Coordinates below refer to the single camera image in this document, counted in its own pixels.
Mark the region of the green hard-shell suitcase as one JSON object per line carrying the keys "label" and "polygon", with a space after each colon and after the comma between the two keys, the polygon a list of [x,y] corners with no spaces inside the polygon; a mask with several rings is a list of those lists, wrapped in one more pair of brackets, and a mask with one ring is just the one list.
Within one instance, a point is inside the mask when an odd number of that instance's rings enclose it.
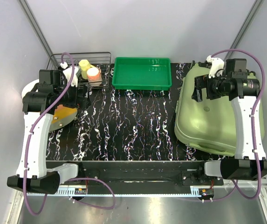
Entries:
{"label": "green hard-shell suitcase", "polygon": [[[224,156],[235,155],[236,128],[233,108],[228,97],[203,101],[192,99],[194,78],[209,73],[205,63],[195,63],[183,79],[176,106],[174,132],[177,139],[201,151]],[[260,112],[260,133],[263,137],[263,117]]]}

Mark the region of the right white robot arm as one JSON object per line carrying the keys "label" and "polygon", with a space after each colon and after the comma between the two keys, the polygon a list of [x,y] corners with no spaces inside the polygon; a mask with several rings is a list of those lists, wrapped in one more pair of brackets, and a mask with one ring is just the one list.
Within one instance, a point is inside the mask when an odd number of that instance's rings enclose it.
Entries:
{"label": "right white robot arm", "polygon": [[234,158],[220,162],[206,162],[198,171],[196,181],[208,184],[212,177],[227,180],[256,181],[267,175],[267,157],[260,133],[261,84],[246,68],[246,59],[228,59],[208,56],[205,64],[209,73],[194,78],[192,99],[201,102],[202,89],[209,100],[228,97],[236,128]]}

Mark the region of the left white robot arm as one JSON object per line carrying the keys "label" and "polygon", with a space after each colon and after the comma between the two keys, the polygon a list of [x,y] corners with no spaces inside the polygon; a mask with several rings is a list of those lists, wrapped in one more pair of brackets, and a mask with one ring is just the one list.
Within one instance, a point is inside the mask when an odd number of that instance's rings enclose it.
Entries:
{"label": "left white robot arm", "polygon": [[75,163],[64,163],[55,168],[46,167],[48,133],[51,125],[64,119],[55,114],[58,106],[76,111],[89,104],[87,86],[78,85],[78,67],[65,70],[40,70],[39,79],[22,90],[25,132],[20,163],[15,175],[8,177],[7,186],[30,193],[54,194],[60,184],[70,180],[79,185],[85,174]]}

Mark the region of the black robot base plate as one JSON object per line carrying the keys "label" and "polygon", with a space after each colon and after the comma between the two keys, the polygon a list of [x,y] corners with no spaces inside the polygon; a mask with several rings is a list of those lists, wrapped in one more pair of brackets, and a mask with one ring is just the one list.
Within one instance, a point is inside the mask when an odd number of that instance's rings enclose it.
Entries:
{"label": "black robot base plate", "polygon": [[204,175],[203,161],[47,161],[47,168],[64,163],[79,166],[79,177],[109,182],[165,181],[181,185],[221,186],[223,180]]}

